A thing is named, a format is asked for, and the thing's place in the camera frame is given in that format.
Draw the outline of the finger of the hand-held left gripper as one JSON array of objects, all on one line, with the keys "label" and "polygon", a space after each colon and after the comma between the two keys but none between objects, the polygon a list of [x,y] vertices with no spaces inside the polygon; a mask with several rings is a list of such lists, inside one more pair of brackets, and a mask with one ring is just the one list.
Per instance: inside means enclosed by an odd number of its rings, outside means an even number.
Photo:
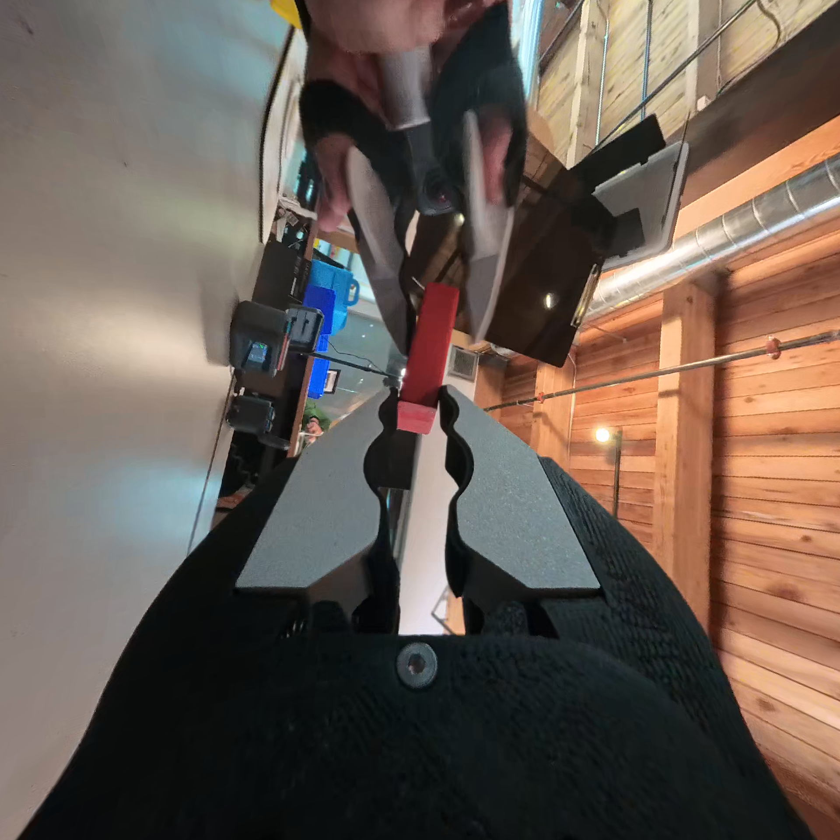
[{"label": "finger of the hand-held left gripper", "polygon": [[410,352],[416,314],[401,282],[406,251],[396,235],[396,213],[369,159],[351,147],[345,177],[350,220],[362,265],[381,318],[399,352]]},{"label": "finger of the hand-held left gripper", "polygon": [[464,223],[461,244],[466,269],[463,291],[471,339],[486,338],[494,317],[510,244],[514,201],[506,185],[509,120],[492,112],[467,111],[463,121]]}]

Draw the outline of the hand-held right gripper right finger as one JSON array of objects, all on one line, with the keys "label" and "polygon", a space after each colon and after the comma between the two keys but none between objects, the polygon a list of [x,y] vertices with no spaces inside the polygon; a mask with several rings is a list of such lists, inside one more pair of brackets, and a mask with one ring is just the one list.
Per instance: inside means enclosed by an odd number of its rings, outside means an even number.
[{"label": "hand-held right gripper right finger", "polygon": [[448,504],[445,568],[466,627],[498,608],[601,593],[540,457],[461,391],[439,393],[444,467],[456,485]]}]

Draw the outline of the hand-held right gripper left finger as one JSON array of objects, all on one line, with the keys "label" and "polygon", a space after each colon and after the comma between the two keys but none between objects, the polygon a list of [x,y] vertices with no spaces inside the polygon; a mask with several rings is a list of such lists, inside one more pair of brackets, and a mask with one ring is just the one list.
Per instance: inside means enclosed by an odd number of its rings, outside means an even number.
[{"label": "hand-held right gripper left finger", "polygon": [[330,602],[358,632],[396,632],[400,571],[387,504],[401,489],[396,409],[396,390],[379,391],[299,456],[237,593]]}]

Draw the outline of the red rectangular block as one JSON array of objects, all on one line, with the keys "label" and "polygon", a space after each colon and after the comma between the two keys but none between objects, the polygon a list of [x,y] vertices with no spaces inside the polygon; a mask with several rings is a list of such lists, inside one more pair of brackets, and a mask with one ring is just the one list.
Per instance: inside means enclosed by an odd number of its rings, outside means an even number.
[{"label": "red rectangular block", "polygon": [[458,303],[454,287],[434,283],[426,288],[397,401],[399,432],[427,435],[433,428]]}]

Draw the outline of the person's left hand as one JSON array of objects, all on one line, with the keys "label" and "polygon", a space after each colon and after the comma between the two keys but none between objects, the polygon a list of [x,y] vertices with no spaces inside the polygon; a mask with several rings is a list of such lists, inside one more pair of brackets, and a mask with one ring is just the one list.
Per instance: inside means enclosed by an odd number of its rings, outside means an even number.
[{"label": "person's left hand", "polygon": [[[391,128],[385,109],[379,56],[430,48],[442,66],[488,8],[501,5],[510,18],[511,2],[493,1],[317,1],[304,2],[311,20],[307,82],[329,81],[357,97]],[[488,203],[505,199],[505,165],[512,137],[509,121],[498,110],[479,119]],[[350,213],[345,165],[354,145],[346,129],[314,144],[322,177],[318,200],[321,229],[335,230]]]}]

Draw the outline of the wood-framed mirror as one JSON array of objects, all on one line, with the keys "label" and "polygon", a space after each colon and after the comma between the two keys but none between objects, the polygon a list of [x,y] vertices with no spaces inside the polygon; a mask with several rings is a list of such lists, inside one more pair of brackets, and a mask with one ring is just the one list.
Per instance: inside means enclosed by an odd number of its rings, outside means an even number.
[{"label": "wood-framed mirror", "polygon": [[[410,250],[406,250],[401,282],[416,314],[415,303],[425,297],[426,288],[434,283],[434,270],[445,277],[448,267],[440,262],[443,256],[460,265],[454,288],[459,293],[457,311],[461,311],[465,325],[466,259],[461,244],[464,223],[464,165],[463,121],[467,111],[454,119],[437,116],[429,124],[418,128],[419,139],[429,141],[430,158],[420,169],[419,154],[414,139],[408,141],[412,185],[405,202],[398,207],[397,221],[406,219],[409,210],[420,214],[418,227]],[[527,144],[520,132],[521,125],[513,125],[507,152],[506,185],[512,190],[514,218],[507,250],[507,259],[500,284],[500,293],[489,332],[501,327],[502,321],[537,312],[541,300],[546,309],[562,304],[561,282],[569,265],[569,212],[580,197],[582,189],[571,171],[557,164],[548,174],[551,181],[544,184],[529,180],[523,174]]]}]

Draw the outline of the blue caddy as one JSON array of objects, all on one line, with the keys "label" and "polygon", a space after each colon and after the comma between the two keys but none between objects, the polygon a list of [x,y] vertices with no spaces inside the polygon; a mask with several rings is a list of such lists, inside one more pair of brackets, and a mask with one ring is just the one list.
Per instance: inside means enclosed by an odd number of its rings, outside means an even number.
[{"label": "blue caddy", "polygon": [[335,290],[339,320],[335,334],[342,331],[346,326],[349,310],[360,300],[361,286],[352,272],[340,266],[334,266],[330,262],[315,259],[311,263],[309,283]]}]

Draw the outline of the black charger device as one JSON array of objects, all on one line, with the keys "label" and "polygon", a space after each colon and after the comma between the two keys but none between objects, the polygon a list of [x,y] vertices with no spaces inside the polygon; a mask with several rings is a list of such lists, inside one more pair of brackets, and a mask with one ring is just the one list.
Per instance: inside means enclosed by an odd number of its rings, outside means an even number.
[{"label": "black charger device", "polygon": [[225,414],[225,422],[234,432],[249,434],[264,446],[287,452],[290,442],[272,431],[275,418],[270,400],[246,394],[233,395]]}]

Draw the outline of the black case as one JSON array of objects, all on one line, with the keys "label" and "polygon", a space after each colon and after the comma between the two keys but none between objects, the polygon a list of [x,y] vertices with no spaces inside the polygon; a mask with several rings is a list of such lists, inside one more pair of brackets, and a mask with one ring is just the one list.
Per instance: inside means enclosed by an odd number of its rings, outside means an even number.
[{"label": "black case", "polygon": [[310,354],[318,349],[324,314],[318,308],[289,307],[286,312],[285,339],[292,353]]}]

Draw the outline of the tripod light stand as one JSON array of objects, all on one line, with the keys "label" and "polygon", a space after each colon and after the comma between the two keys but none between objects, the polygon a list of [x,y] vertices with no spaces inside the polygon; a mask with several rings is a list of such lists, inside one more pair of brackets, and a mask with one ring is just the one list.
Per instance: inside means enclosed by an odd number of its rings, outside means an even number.
[{"label": "tripod light stand", "polygon": [[355,355],[322,353],[321,351],[319,351],[318,357],[332,364],[339,364],[349,367],[355,371],[362,371],[363,373],[379,375],[386,382],[397,381],[395,375],[387,371],[385,368],[382,368],[380,365],[372,362],[371,360],[362,359],[361,357],[357,357]]}]

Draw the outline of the black device with screen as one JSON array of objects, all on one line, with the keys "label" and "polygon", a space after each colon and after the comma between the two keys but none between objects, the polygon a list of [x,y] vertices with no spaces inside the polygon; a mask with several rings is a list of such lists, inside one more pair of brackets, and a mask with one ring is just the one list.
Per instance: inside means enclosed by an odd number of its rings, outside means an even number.
[{"label": "black device with screen", "polygon": [[275,377],[287,336],[286,310],[241,301],[229,330],[229,362],[237,373]]}]

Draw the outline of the metal ceiling rod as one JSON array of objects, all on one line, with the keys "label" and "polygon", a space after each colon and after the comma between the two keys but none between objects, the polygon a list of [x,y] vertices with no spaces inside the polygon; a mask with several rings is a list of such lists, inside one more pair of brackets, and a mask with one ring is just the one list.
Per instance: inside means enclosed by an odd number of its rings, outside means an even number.
[{"label": "metal ceiling rod", "polygon": [[837,343],[838,341],[839,329],[814,333],[807,335],[803,338],[788,339],[784,341],[779,340],[776,337],[769,337],[765,340],[764,345],[749,350],[742,350],[740,352],[735,353],[726,353],[704,360],[698,360],[679,365],[672,365],[669,367],[656,369],[655,371],[647,371],[641,374],[626,375],[613,380],[599,381],[588,385],[577,385],[571,388],[566,388],[555,392],[540,392],[531,397],[523,397],[518,400],[507,401],[493,406],[488,406],[485,407],[483,410],[485,413],[493,413],[495,411],[507,410],[508,408],[513,407],[544,404],[551,400],[560,399],[566,396],[577,396],[582,393],[596,392],[606,388],[609,389],[617,387],[619,385],[633,384],[636,382],[644,382],[649,380],[657,380],[663,376],[700,371],[711,367],[716,368],[718,366],[735,364],[741,361],[750,361],[756,358],[767,358],[772,361],[777,361],[783,354],[793,350],[801,350],[829,343]]}]

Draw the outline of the metal air duct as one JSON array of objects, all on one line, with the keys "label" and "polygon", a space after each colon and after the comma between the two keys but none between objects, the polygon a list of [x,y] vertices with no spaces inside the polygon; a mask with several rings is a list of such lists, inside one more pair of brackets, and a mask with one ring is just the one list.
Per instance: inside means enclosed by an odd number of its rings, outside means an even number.
[{"label": "metal air duct", "polygon": [[620,269],[597,286],[586,281],[570,306],[503,320],[486,340],[516,354],[560,366],[586,325],[633,306],[682,280],[695,279],[733,260],[781,243],[838,218],[839,155],[772,187],[679,237],[662,255]]}]

